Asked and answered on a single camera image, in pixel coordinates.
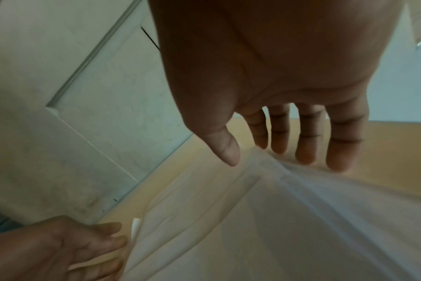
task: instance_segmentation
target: plastic sheet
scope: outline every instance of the plastic sheet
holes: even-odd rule
[[[150,203],[122,281],[420,280],[421,200],[252,149]]]

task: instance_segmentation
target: hand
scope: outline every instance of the hand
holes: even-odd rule
[[[116,280],[122,263],[118,259],[69,270],[118,250],[126,237],[111,237],[120,223],[87,226],[61,217],[0,234],[0,281],[94,281]]]
[[[296,157],[316,160],[325,110],[327,165],[356,159],[368,119],[366,88],[392,35],[401,0],[150,0],[173,97],[186,126],[229,165],[228,132],[241,114],[257,146],[286,151],[289,103],[300,114]]]

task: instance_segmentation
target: finger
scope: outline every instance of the finger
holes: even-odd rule
[[[251,115],[243,115],[246,123],[251,130],[252,137],[256,146],[262,149],[267,148],[268,135],[266,128],[266,116],[262,109]]]
[[[123,263],[112,259],[99,264],[77,268],[66,273],[65,281],[96,281],[118,272]]]
[[[331,119],[331,139],[326,164],[334,171],[343,172],[354,164],[365,137],[369,116],[366,95],[326,106],[326,111]]]
[[[197,135],[223,162],[230,166],[236,166],[240,160],[240,147],[228,128],[213,133]]]
[[[86,248],[77,250],[72,264],[87,262],[96,257],[114,252],[125,247],[127,243],[128,239],[126,236],[93,239]]]
[[[271,148],[275,153],[283,154],[289,142],[289,104],[268,106],[271,119]]]
[[[325,109],[323,106],[296,103],[300,115],[300,136],[298,138],[296,159],[302,164],[312,164],[322,142]]]
[[[98,230],[104,235],[110,236],[115,233],[118,233],[121,230],[122,224],[119,222],[107,223],[107,224],[100,224],[100,225],[92,225],[93,229]]]

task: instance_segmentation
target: wooden table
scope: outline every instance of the wooden table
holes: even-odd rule
[[[254,145],[249,128],[243,119],[233,118],[228,128],[240,146],[249,148]],[[283,156],[286,160],[295,161],[294,151],[299,131],[299,120],[291,120],[289,148]],[[324,156],[329,133],[327,121],[322,157],[313,165],[318,169],[327,169]],[[121,233],[129,235],[133,218],[141,217],[152,198],[192,163],[201,150],[205,149],[208,148],[198,137],[190,137],[101,222],[120,221],[123,223]],[[360,159],[356,167],[346,176],[421,197],[421,124],[370,122]]]

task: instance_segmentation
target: person's left hand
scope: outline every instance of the person's left hand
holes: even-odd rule
[[[0,234],[0,281],[117,280],[119,259],[69,267],[123,248],[126,237],[110,236],[120,229],[120,223],[87,226],[60,217]]]

